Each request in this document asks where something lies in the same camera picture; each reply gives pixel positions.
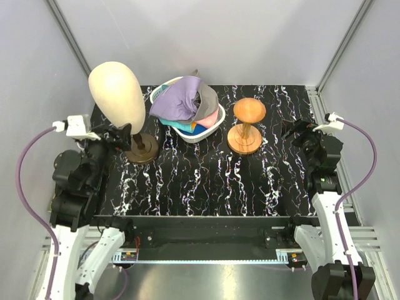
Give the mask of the pink bucket hat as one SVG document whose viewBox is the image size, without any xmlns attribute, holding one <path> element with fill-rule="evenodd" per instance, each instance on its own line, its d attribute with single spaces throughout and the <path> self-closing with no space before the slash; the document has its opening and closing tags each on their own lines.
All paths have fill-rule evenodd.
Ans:
<svg viewBox="0 0 400 300">
<path fill-rule="evenodd" d="M 200 119 L 198 121 L 195 121 L 195 123 L 199 124 L 199 125 L 201 125 L 201 126 L 203 126 L 205 128 L 211 128 L 217 122 L 218 114 L 219 114 L 219 110 L 217 109 L 215 112 L 210 114 L 208 117 L 205 117 L 204 119 Z"/>
</svg>

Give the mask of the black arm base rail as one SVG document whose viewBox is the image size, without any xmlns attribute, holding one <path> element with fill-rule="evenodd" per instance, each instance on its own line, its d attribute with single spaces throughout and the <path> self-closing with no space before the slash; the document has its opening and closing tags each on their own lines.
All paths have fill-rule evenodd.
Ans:
<svg viewBox="0 0 400 300">
<path fill-rule="evenodd" d="M 277 249 L 296 248 L 297 225 L 316 217 L 125 216 L 140 239 L 143 261 L 263 261 Z"/>
</svg>

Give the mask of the grey bucket hat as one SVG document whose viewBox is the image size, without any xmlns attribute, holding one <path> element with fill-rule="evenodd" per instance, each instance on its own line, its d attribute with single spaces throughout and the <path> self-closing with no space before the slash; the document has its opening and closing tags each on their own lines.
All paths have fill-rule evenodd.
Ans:
<svg viewBox="0 0 400 300">
<path fill-rule="evenodd" d="M 188 76 L 189 108 L 192 122 L 199 121 L 214 113 L 219 104 L 216 92 L 200 77 L 199 70 L 195 69 Z"/>
</svg>

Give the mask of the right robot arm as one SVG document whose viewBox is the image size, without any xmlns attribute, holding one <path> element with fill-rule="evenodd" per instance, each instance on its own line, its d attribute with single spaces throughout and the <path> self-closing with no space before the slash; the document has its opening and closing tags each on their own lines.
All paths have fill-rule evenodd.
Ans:
<svg viewBox="0 0 400 300">
<path fill-rule="evenodd" d="M 282 122 L 282 138 L 294 136 L 292 145 L 306 158 L 304 185 L 319 221 L 319 227 L 299 224 L 286 229 L 284 240 L 302 249 L 312 271 L 314 299 L 367 299 L 376 280 L 354 245 L 344 213 L 349 194 L 343 193 L 336 172 L 343 143 L 332 135 L 344 123 L 333 114 L 322 125 L 302 119 Z"/>
</svg>

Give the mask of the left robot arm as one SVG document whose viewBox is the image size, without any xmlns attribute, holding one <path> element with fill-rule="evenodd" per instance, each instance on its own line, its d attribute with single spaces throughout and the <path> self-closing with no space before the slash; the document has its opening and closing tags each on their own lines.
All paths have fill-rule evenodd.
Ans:
<svg viewBox="0 0 400 300">
<path fill-rule="evenodd" d="M 94 219 L 111 153 L 127 149 L 131 125 L 110 131 L 71 120 L 54 123 L 57 132 L 81 143 L 81 150 L 67 150 L 54 160 L 51 203 L 51 245 L 44 280 L 37 299 L 92 299 L 98 281 L 114 253 L 135 239 L 133 223 L 121 217 L 106 221 L 104 231 L 85 261 L 80 259 L 85 237 Z"/>
</svg>

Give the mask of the purple bucket hat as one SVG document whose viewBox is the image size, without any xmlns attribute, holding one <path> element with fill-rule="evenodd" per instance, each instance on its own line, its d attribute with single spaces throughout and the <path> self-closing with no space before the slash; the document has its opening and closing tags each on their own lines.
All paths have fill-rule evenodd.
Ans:
<svg viewBox="0 0 400 300">
<path fill-rule="evenodd" d="M 192 120 L 198 111 L 194 102 L 200 84 L 199 77 L 182 77 L 158 95 L 149 114 L 168 121 Z"/>
</svg>

